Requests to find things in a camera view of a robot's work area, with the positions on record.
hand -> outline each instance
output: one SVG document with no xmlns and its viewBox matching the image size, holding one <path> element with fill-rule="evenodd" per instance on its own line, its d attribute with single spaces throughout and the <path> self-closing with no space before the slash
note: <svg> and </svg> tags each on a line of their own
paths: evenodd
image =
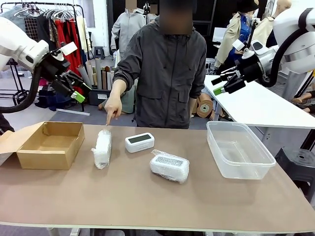
<svg viewBox="0 0 315 236">
<path fill-rule="evenodd" d="M 105 105 L 105 110 L 107 112 L 106 125 L 109 125 L 112 118 L 118 118 L 122 113 L 122 101 L 119 95 L 110 95 L 108 101 Z"/>
<path fill-rule="evenodd" d="M 243 54 L 244 54 L 244 52 L 243 52 L 243 51 L 237 51 L 237 50 L 235 50 L 235 54 L 238 54 L 238 55 L 243 55 Z"/>
</svg>

bubble-wrapped package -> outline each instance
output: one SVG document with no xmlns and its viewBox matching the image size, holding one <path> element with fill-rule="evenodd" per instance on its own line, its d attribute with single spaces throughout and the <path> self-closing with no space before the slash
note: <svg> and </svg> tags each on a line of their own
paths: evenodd
<svg viewBox="0 0 315 236">
<path fill-rule="evenodd" d="M 172 154 L 153 150 L 155 157 L 150 162 L 151 171 L 165 179 L 184 183 L 189 173 L 189 161 Z"/>
<path fill-rule="evenodd" d="M 98 133 L 96 146 L 91 149 L 94 154 L 95 166 L 102 170 L 109 165 L 109 158 L 112 150 L 112 134 L 108 130 L 101 130 Z"/>
</svg>

robotic arm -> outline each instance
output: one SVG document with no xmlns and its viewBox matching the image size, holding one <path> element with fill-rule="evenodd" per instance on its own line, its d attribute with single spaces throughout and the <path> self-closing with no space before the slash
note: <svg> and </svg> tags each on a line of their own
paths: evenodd
<svg viewBox="0 0 315 236">
<path fill-rule="evenodd" d="M 35 100 L 41 77 L 51 82 L 51 86 L 64 96 L 70 96 L 80 103 L 85 100 L 91 89 L 82 78 L 68 70 L 70 63 L 63 57 L 63 54 L 69 55 L 77 49 L 74 43 L 49 51 L 44 40 L 35 42 L 14 23 L 3 17 L 0 17 L 0 32 L 0 69 L 13 58 L 33 74 L 26 99 L 14 107 L 0 107 L 0 113 L 18 112 L 30 106 Z M 79 87 L 83 91 L 82 94 L 73 87 Z"/>
<path fill-rule="evenodd" d="M 259 41 L 245 48 L 241 62 L 224 71 L 213 85 L 227 83 L 214 91 L 216 95 L 233 93 L 246 86 L 245 81 L 259 80 L 265 87 L 277 82 L 279 66 L 301 74 L 315 68 L 315 9 L 291 8 L 280 14 L 274 21 L 274 34 L 278 46 L 266 48 Z M 244 47 L 236 41 L 236 49 Z"/>
</svg>

white digital clock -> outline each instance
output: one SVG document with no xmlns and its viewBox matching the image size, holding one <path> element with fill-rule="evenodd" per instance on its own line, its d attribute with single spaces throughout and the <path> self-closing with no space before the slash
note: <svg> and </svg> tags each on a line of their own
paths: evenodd
<svg viewBox="0 0 315 236">
<path fill-rule="evenodd" d="M 128 152 L 134 153 L 154 147 L 154 137 L 150 133 L 138 134 L 125 139 Z"/>
</svg>

cardboard box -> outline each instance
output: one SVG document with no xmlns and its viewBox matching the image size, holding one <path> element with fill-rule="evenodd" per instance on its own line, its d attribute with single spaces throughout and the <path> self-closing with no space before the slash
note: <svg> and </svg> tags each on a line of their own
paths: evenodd
<svg viewBox="0 0 315 236">
<path fill-rule="evenodd" d="M 7 131 L 0 153 L 16 152 L 23 169 L 69 170 L 83 140 L 83 123 L 42 122 Z"/>
</svg>

